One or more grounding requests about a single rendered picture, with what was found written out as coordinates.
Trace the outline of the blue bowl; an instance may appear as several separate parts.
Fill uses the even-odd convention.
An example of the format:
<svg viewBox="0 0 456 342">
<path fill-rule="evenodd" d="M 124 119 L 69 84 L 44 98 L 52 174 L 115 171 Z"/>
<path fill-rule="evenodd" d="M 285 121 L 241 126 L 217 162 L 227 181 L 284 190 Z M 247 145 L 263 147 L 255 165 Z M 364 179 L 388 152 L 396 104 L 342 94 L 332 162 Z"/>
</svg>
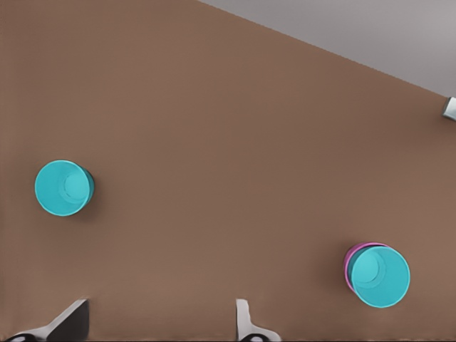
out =
<svg viewBox="0 0 456 342">
<path fill-rule="evenodd" d="M 384 309 L 405 297 L 411 273 L 401 253 L 391 247 L 375 245 L 364 247 L 351 257 L 348 279 L 363 303 Z"/>
<path fill-rule="evenodd" d="M 95 183 L 84 167 L 70 160 L 54 160 L 38 172 L 36 199 L 48 213 L 67 217 L 80 212 L 92 199 Z"/>
</svg>

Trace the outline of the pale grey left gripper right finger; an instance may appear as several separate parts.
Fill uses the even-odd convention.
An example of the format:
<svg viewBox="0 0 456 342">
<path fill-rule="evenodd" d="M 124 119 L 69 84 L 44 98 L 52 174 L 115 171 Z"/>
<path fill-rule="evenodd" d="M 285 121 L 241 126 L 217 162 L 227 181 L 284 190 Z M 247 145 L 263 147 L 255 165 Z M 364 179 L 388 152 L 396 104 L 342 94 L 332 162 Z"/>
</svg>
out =
<svg viewBox="0 0 456 342">
<path fill-rule="evenodd" d="M 246 299 L 236 299 L 237 341 L 281 341 L 278 333 L 252 323 Z"/>
</svg>

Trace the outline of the pink bowl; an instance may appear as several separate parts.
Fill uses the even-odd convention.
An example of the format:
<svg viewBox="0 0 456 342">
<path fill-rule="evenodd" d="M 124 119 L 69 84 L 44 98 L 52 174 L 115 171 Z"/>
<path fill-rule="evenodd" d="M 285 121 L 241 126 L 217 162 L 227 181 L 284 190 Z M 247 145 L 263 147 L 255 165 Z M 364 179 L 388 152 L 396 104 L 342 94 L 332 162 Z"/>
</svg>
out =
<svg viewBox="0 0 456 342">
<path fill-rule="evenodd" d="M 368 248 L 368 247 L 375 247 L 375 246 L 383 246 L 386 247 L 387 244 L 380 243 L 380 242 L 361 242 L 358 244 L 353 245 L 345 254 L 344 260 L 343 260 L 343 272 L 345 276 L 345 281 L 349 287 L 349 289 L 352 292 L 355 292 L 353 285 L 351 283 L 351 276 L 350 276 L 350 271 L 349 271 L 349 265 L 350 262 L 356 252 L 359 252 L 362 249 Z"/>
</svg>

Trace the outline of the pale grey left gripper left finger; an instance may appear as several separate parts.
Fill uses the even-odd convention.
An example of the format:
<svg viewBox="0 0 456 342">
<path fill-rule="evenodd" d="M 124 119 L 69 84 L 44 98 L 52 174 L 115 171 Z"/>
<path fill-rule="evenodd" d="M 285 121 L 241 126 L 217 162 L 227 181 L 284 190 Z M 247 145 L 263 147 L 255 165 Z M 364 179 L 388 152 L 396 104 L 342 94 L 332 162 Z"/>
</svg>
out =
<svg viewBox="0 0 456 342">
<path fill-rule="evenodd" d="M 49 324 L 19 332 L 6 341 L 86 341 L 89 334 L 89 300 L 79 299 Z"/>
</svg>

